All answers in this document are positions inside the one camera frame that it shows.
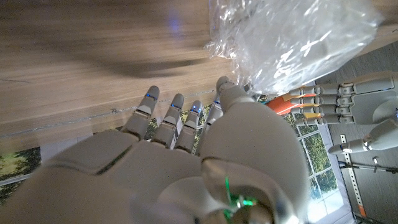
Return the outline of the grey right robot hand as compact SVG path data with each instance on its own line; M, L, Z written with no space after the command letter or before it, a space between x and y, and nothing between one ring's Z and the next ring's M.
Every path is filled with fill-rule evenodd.
M195 139L194 102L177 139L177 94L150 141L159 97L149 88L121 130L45 161L1 207L2 223L304 223L307 163L292 128L221 77Z

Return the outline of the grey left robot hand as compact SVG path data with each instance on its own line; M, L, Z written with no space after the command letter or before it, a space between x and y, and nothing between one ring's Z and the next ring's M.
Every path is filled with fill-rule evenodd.
M315 113L297 126L313 124L373 124L362 138L329 148L329 154L384 151L397 147L397 72L376 72L344 83L303 86L289 92L300 105L291 112Z

